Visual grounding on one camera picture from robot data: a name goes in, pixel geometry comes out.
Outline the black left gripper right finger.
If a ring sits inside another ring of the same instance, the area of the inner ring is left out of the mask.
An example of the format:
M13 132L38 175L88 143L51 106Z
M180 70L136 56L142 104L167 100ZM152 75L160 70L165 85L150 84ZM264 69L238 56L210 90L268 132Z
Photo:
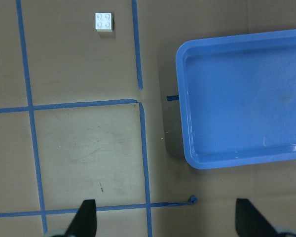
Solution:
M235 230L239 237L276 237L275 228L247 198L237 198Z

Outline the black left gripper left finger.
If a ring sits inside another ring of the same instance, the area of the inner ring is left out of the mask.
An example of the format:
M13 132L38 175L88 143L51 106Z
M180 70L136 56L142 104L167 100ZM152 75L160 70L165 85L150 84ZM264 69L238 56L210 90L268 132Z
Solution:
M96 202L84 200L68 226L66 237L95 237L97 232Z

